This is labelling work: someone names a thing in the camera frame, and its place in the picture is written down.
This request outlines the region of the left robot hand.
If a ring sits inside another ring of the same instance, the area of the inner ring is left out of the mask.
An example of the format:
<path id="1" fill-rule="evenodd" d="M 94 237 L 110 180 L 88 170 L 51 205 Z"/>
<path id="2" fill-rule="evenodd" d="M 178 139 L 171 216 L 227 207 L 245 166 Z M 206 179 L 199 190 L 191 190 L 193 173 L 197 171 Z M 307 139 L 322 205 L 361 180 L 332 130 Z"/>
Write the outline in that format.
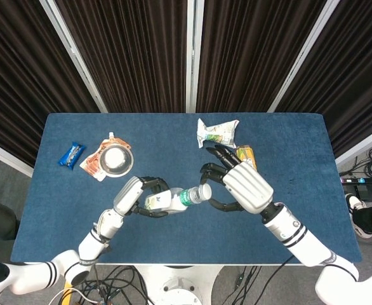
<path id="1" fill-rule="evenodd" d="M 144 190 L 150 189 L 153 194 L 168 191 L 167 183 L 159 177 L 137 177 L 125 183 L 113 200 L 113 209 L 121 216 L 138 214 L 150 218 L 161 218 L 169 215 L 168 212 L 151 212 L 146 208 L 139 207 L 139 198 Z"/>

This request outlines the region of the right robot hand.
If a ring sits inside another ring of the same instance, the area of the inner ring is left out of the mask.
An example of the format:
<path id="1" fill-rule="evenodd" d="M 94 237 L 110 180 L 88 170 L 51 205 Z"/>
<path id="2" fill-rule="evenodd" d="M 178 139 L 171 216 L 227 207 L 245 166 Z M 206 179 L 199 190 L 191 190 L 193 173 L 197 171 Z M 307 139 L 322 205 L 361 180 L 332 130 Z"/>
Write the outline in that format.
<path id="1" fill-rule="evenodd" d="M 236 203 L 251 214 L 261 213 L 273 202 L 273 188 L 257 170 L 240 160 L 229 148 L 217 144 L 206 150 L 222 165 L 204 164 L 200 169 L 201 184 L 209 180 L 221 184 Z"/>

